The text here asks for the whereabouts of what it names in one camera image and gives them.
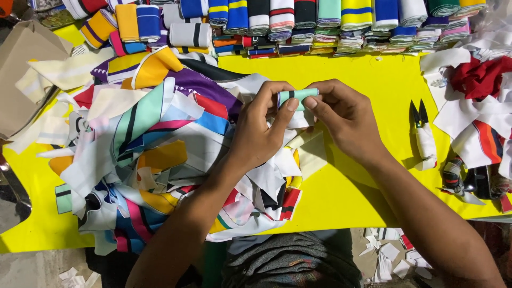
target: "cardboard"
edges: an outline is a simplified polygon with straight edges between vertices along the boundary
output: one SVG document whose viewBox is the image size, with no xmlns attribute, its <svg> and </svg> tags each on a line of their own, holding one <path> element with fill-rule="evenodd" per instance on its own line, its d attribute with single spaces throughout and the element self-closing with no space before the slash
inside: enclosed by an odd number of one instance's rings
<svg viewBox="0 0 512 288">
<path fill-rule="evenodd" d="M 23 129 L 55 91 L 34 104 L 14 84 L 29 69 L 28 60 L 64 60 L 73 44 L 36 21 L 20 22 L 0 46 L 0 137 L 8 139 Z"/>
</svg>

